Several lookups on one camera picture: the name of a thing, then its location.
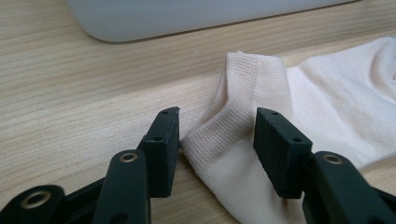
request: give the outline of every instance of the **table surface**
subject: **table surface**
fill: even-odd
[[[180,110],[183,136],[214,98],[227,52],[313,55],[396,35],[396,1],[239,22],[125,44],[86,35],[64,1],[0,2],[0,208],[31,187],[73,192],[136,148],[156,114]],[[361,170],[396,194],[396,159]],[[152,200],[154,223],[234,223],[180,154],[172,197]]]

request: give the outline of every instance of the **fabric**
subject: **fabric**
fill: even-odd
[[[242,223],[304,223],[281,200],[252,147],[257,107],[282,113],[314,143],[358,168],[396,151],[396,39],[285,68],[277,57],[227,54],[216,98],[181,146],[198,176]]]

